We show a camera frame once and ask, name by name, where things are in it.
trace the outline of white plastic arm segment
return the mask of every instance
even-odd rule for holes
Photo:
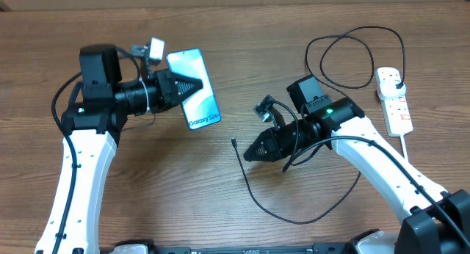
[[[96,130],[75,130],[70,136],[77,152],[75,191],[64,234],[58,253],[72,253],[75,248],[82,248],[85,254],[99,253],[98,221],[103,199],[104,183],[109,165],[116,153],[116,143],[111,135],[97,134]],[[64,158],[59,185],[52,206],[51,216],[43,236],[36,245],[35,253],[52,253],[59,231],[60,220],[65,208],[72,176],[71,151],[63,140]]]
[[[357,136],[374,140],[384,147],[424,187],[424,190],[435,200],[442,200],[441,192],[446,191],[441,185],[434,183],[420,173],[382,138],[369,118],[355,117],[341,124],[335,136]],[[370,181],[376,190],[385,198],[401,224],[404,218],[411,215],[410,209],[430,206],[429,201],[417,194],[416,187],[403,175],[398,167],[382,151],[366,142],[340,139],[332,141],[333,149],[356,166]]]

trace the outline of white power strip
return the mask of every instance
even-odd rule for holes
[[[396,80],[400,80],[400,73],[394,68],[379,68],[376,73],[377,93],[381,94],[384,88],[389,84],[395,84]],[[399,137],[402,143],[403,157],[408,160],[408,153],[405,146],[404,136],[413,130],[411,123],[410,110],[406,103],[406,97],[403,90],[392,89],[387,90],[386,100],[381,100],[383,118],[390,137]]]

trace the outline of blue phone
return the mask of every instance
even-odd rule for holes
[[[181,104],[189,129],[194,130],[219,122],[222,118],[200,50],[194,48],[170,53],[167,62],[171,72],[201,79],[203,82],[203,88]]]

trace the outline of white cable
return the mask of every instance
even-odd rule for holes
[[[399,136],[399,140],[402,143],[403,158],[405,158],[406,162],[408,162],[408,152],[406,152],[405,136],[401,134]]]
[[[144,81],[142,80],[142,77],[139,77],[139,81],[142,83],[142,85],[144,86],[144,91],[145,91],[145,96],[147,97],[147,112],[150,111],[150,102],[148,100],[148,91],[147,91],[147,87],[145,86],[145,83]]]

